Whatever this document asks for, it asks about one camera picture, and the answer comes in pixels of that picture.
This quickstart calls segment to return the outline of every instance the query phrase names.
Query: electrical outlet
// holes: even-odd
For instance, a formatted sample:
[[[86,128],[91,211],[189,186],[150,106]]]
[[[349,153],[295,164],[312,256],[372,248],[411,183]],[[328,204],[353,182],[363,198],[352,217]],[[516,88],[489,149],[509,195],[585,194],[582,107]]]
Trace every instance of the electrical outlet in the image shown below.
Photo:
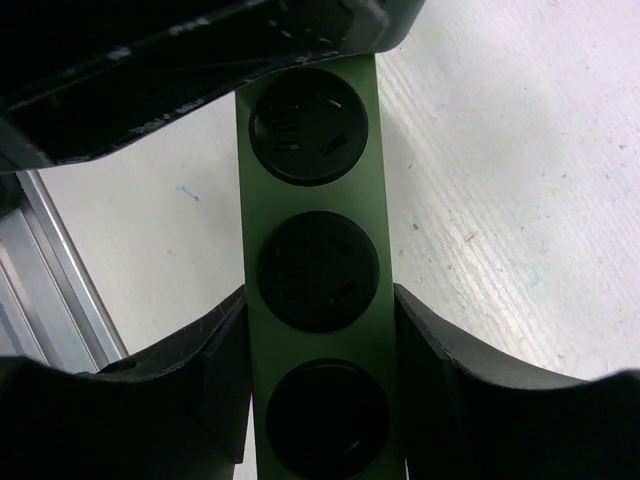
[[[378,279],[378,256],[367,234],[329,212],[284,222],[265,242],[258,263],[265,303],[280,320],[307,332],[333,332],[355,322]]]
[[[365,108],[344,80],[318,69],[282,75],[250,120],[256,157],[279,179],[315,186],[342,177],[367,144]]]
[[[259,79],[236,114],[259,478],[404,480],[375,59]]]
[[[308,480],[347,480],[382,451],[389,405],[364,370],[320,359],[282,379],[271,396],[266,425],[276,455],[290,471]]]

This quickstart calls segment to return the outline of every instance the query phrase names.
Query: round socket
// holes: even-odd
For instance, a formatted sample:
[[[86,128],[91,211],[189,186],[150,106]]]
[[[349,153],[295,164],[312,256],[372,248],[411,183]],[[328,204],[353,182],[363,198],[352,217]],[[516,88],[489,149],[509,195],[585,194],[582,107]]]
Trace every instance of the round socket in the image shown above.
[[[287,374],[269,400],[269,443],[283,465],[308,480],[347,480],[379,456],[389,434],[389,406],[361,368],[333,359]]]
[[[332,182],[358,162],[369,124],[360,97],[324,70],[287,72],[256,103],[250,124],[256,157],[294,185]]]
[[[283,322],[314,333],[355,322],[378,288],[375,247],[354,222],[308,212],[280,225],[258,261],[258,287]]]

